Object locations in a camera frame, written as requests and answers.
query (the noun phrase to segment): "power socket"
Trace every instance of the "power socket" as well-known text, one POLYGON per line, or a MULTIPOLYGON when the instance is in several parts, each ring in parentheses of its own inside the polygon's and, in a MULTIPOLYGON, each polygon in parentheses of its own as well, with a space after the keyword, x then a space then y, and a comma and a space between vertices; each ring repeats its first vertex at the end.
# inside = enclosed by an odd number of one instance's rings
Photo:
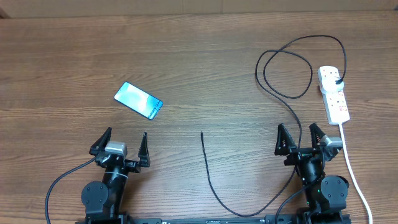
POLYGON ((336 84, 340 79, 338 69, 333 66, 322 66, 318 69, 319 87, 323 94, 343 90, 344 82, 336 84))
POLYGON ((322 66, 318 70, 318 77, 329 124, 336 125, 348 121, 348 107, 343 92, 344 82, 336 84, 340 79, 338 69, 322 66))

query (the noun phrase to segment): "wire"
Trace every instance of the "wire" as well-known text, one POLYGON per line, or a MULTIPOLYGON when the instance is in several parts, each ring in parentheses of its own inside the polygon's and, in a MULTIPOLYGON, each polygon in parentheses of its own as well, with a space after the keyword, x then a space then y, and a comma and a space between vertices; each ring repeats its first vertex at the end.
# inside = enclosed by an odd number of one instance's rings
POLYGON ((52 185, 51 185, 50 188, 49 188, 49 191, 47 192, 47 196, 45 197, 45 203, 44 203, 44 212, 45 212, 45 219, 46 219, 46 221, 47 221, 47 224, 51 224, 51 222, 50 222, 50 217, 49 217, 49 198, 50 198, 51 191, 52 191, 52 189, 54 188, 55 184, 57 184, 57 182, 58 182, 60 179, 64 178, 66 175, 68 175, 68 174, 70 174, 70 173, 72 173, 72 172, 75 172, 76 170, 78 170, 78 169, 80 169, 80 168, 83 168, 83 167, 87 166, 88 164, 92 163, 94 160, 95 160, 95 157, 92 158, 92 159, 90 159, 88 162, 85 162, 84 164, 82 164, 82 165, 80 165, 80 166, 78 166, 78 167, 76 167, 76 168, 73 168, 73 169, 71 169, 70 171, 68 171, 68 172, 66 172, 66 173, 64 173, 64 174, 62 174, 61 176, 59 176, 59 177, 52 183, 52 185))
POLYGON ((287 204, 287 202, 289 202, 290 200, 292 200, 294 197, 296 197, 297 195, 299 195, 301 192, 303 192, 303 191, 306 190, 307 188, 309 188, 309 187, 311 187, 312 185, 314 185, 316 182, 318 182, 319 178, 322 177, 323 172, 324 172, 324 170, 325 170, 325 163, 326 163, 326 161, 325 161, 324 152, 321 151, 320 153, 321 153, 321 155, 322 155, 322 171, 321 171, 321 173, 319 174, 319 176, 318 176, 313 182, 311 182, 310 184, 304 186, 303 188, 301 188, 300 190, 298 190, 296 193, 292 194, 290 197, 288 197, 288 198, 282 203, 282 205, 280 205, 280 207, 278 208, 278 211, 277 211, 276 214, 275 214, 275 224, 278 224, 278 216, 279 216, 279 213, 282 211, 283 207, 287 204))
POLYGON ((311 217, 312 217, 312 215, 315 214, 315 213, 316 213, 316 211, 312 211, 312 212, 310 212, 310 213, 308 214, 308 216, 307 216, 307 218, 306 218, 307 223, 310 223, 311 217))
MULTIPOLYGON (((299 38, 294 39, 294 40, 290 41, 289 43, 285 44, 285 45, 284 45, 283 47, 281 47, 279 50, 267 50, 267 51, 263 52, 263 53, 260 55, 259 60, 257 61, 257 64, 256 64, 256 69, 255 69, 255 71, 254 71, 255 78, 256 78, 256 81, 257 81, 257 83, 259 84, 259 86, 260 86, 264 91, 266 91, 267 93, 269 93, 271 96, 277 98, 281 103, 283 103, 283 104, 290 110, 290 112, 292 113, 293 117, 295 118, 295 120, 296 120, 296 122, 297 122, 297 124, 298 124, 298 130, 299 130, 299 134, 298 134, 298 147, 297 147, 297 149, 300 149, 300 145, 301 145, 301 138, 302 138, 302 126, 301 126, 301 122, 300 122, 300 120, 299 120, 299 117, 296 115, 296 113, 294 112, 294 110, 289 106, 289 104, 287 104, 282 98, 278 97, 277 95, 282 96, 282 97, 284 97, 284 98, 288 98, 288 99, 297 99, 297 98, 302 97, 302 96, 308 91, 308 89, 310 88, 310 85, 311 85, 311 82, 312 82, 312 77, 313 77, 313 70, 312 70, 311 63, 310 63, 306 58, 304 58, 303 56, 301 56, 301 55, 299 55, 299 54, 296 54, 296 53, 293 53, 293 52, 289 52, 289 51, 285 51, 285 50, 284 50, 284 49, 285 49, 286 47, 288 47, 291 43, 293 43, 293 42, 295 42, 295 41, 297 41, 297 40, 305 39, 305 38, 309 38, 309 37, 328 37, 328 38, 332 38, 332 39, 336 40, 336 41, 340 44, 341 49, 343 50, 343 55, 344 55, 344 72, 343 72, 343 76, 342 76, 342 78, 340 78, 338 81, 336 81, 336 84, 340 84, 340 83, 343 81, 344 76, 345 76, 345 74, 346 74, 346 67, 347 67, 346 51, 345 51, 344 46, 343 46, 343 44, 341 43, 341 41, 338 40, 336 37, 333 37, 333 36, 330 36, 330 35, 308 35, 308 36, 304 36, 304 37, 299 37, 299 38), (275 93, 273 93, 273 92, 267 90, 267 89, 260 83, 260 80, 259 80, 258 75, 257 75, 257 69, 258 69, 260 60, 261 60, 262 56, 264 56, 264 55, 265 55, 266 53, 268 53, 268 52, 275 52, 275 53, 268 59, 267 63, 266 63, 265 66, 264 66, 264 69, 263 69, 263 71, 262 71, 262 74, 263 74, 263 77, 264 77, 264 81, 267 83, 267 86, 268 86, 272 91, 274 91, 275 93), (285 94, 282 94, 281 92, 279 92, 279 91, 277 91, 275 88, 273 88, 272 85, 271 85, 271 84, 268 82, 268 80, 267 80, 267 77, 266 77, 266 67, 267 67, 267 65, 269 64, 269 62, 270 62, 279 52, 282 52, 282 53, 285 53, 285 54, 291 54, 291 55, 294 55, 294 56, 296 56, 296 57, 299 57, 299 58, 301 58, 302 60, 304 60, 304 61, 308 64, 308 66, 310 67, 310 81, 308 82, 308 86, 307 86, 306 89, 303 91, 303 93, 299 94, 298 96, 287 96, 287 95, 285 95, 285 94)), ((265 209, 266 209, 266 208, 267 208, 267 207, 268 207, 268 206, 269 206, 269 205, 270 205, 270 204, 271 204, 271 203, 272 203, 272 202, 273 202, 285 189, 286 189, 286 187, 288 186, 288 184, 290 183, 290 181, 292 180, 292 178, 293 178, 293 176, 294 176, 294 172, 296 171, 297 174, 299 174, 298 171, 297 171, 297 166, 295 166, 294 169, 293 169, 292 175, 290 176, 290 178, 288 179, 288 181, 286 182, 286 184, 285 184, 285 185, 282 187, 282 189, 276 194, 276 196, 275 196, 269 203, 267 203, 262 209, 260 209, 258 212, 255 212, 255 213, 253 213, 253 214, 247 214, 247 215, 239 214, 239 213, 234 212, 234 211, 232 211, 231 209, 229 209, 229 208, 220 200, 220 198, 217 196, 217 194, 216 194, 216 192, 215 192, 215 190, 214 190, 214 188, 213 188, 213 186, 212 186, 212 184, 211 184, 211 180, 210 180, 210 174, 209 174, 208 163, 207 163, 206 152, 205 152, 205 145, 204 145, 204 140, 203 140, 203 133, 201 133, 201 142, 202 142, 202 148, 203 148, 203 155, 204 155, 204 157, 205 157, 205 164, 206 164, 206 170, 207 170, 207 178, 208 178, 208 182, 209 182, 211 191, 213 192, 213 194, 214 194, 214 196, 216 197, 217 201, 218 201, 225 209, 227 209, 227 211, 231 212, 231 213, 234 214, 234 215, 240 216, 240 217, 251 217, 251 216, 258 215, 259 213, 261 213, 262 211, 264 211, 264 210, 265 210, 265 209)))
POLYGON ((371 208, 369 207, 368 202, 365 199, 365 196, 362 194, 361 189, 359 189, 358 183, 356 182, 356 179, 355 179, 355 176, 354 176, 353 169, 351 168, 351 164, 349 163, 348 153, 347 153, 347 146, 346 146, 346 139, 344 138, 343 125, 341 123, 339 123, 338 127, 340 129, 341 140, 343 141, 344 157, 346 159, 346 163, 347 163, 347 168, 348 168, 349 174, 350 174, 350 176, 351 176, 351 178, 353 180, 353 183, 354 183, 356 191, 358 191, 358 194, 361 197, 362 202, 363 202, 363 204, 366 207, 366 211, 368 212, 368 217, 369 217, 369 224, 373 224, 373 217, 372 217, 371 208))
POLYGON ((227 211, 229 211, 229 212, 231 212, 232 214, 234 214, 234 215, 237 215, 237 216, 239 216, 239 217, 252 217, 252 216, 255 216, 255 215, 258 215, 258 214, 260 214, 262 211, 264 211, 285 189, 286 189, 286 187, 287 187, 287 185, 289 184, 289 182, 292 180, 292 178, 293 178, 293 176, 294 176, 294 172, 295 172, 295 170, 293 170, 293 172, 292 172, 292 175, 290 175, 290 177, 289 177, 289 179, 288 179, 288 181, 286 182, 286 184, 282 187, 282 190, 280 190, 276 195, 275 195, 275 197, 273 198, 273 199, 271 199, 262 209, 260 209, 258 212, 255 212, 255 213, 253 213, 253 214, 247 214, 247 215, 242 215, 242 214, 239 214, 239 213, 237 213, 237 212, 234 212, 234 211, 232 211, 231 209, 229 209, 221 200, 220 200, 220 198, 217 196, 217 194, 216 194, 216 192, 215 192, 215 190, 214 190, 214 188, 213 188, 213 185, 211 184, 211 180, 210 180, 210 173, 209 173, 209 167, 208 167, 208 163, 207 163, 207 157, 206 157, 206 151, 205 151, 205 143, 204 143, 204 140, 203 140, 203 132, 201 132, 200 133, 200 138, 201 138, 201 146, 202 146, 202 149, 203 149, 203 156, 205 157, 205 164, 206 164, 206 171, 207 171, 207 179, 208 179, 208 181, 209 181, 209 185, 210 185, 210 188, 211 188, 211 191, 213 192, 213 194, 214 194, 214 196, 216 197, 216 199, 217 199, 217 201, 225 208, 225 209, 227 209, 227 211))

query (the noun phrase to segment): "blue phone screen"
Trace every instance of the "blue phone screen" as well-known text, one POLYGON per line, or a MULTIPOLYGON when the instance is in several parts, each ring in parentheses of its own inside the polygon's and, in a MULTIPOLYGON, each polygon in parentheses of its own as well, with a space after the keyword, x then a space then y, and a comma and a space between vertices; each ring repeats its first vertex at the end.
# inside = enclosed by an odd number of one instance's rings
POLYGON ((122 85, 114 96, 114 99, 148 119, 154 119, 157 112, 163 106, 163 102, 128 82, 122 85))

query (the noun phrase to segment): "phone screen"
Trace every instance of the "phone screen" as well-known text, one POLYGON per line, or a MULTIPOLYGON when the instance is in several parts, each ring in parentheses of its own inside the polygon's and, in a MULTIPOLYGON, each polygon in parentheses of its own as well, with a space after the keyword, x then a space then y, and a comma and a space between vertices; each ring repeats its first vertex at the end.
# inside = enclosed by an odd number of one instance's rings
POLYGON ((122 85, 114 99, 148 119, 154 119, 163 106, 163 102, 128 82, 122 85))

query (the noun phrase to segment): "power strip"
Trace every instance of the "power strip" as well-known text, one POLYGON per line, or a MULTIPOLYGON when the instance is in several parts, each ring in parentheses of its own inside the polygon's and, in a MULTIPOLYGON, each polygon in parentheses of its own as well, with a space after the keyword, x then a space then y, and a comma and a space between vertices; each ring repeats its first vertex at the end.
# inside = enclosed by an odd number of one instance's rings
POLYGON ((338 69, 322 66, 318 70, 318 78, 329 124, 337 125, 348 121, 349 113, 343 92, 344 82, 336 84, 340 79, 338 69))
POLYGON ((320 67, 318 70, 318 78, 319 87, 323 95, 323 101, 325 102, 326 115, 328 116, 329 124, 338 124, 339 126, 341 140, 343 141, 344 157, 346 159, 349 174, 353 180, 355 189, 358 191, 358 194, 366 207, 369 217, 369 224, 373 224, 371 208, 369 207, 365 196, 362 194, 362 191, 356 182, 354 172, 351 168, 351 164, 349 163, 346 140, 343 132, 343 123, 349 120, 347 102, 343 92, 344 82, 336 84, 336 81, 340 79, 340 75, 338 73, 338 69, 332 66, 320 67))

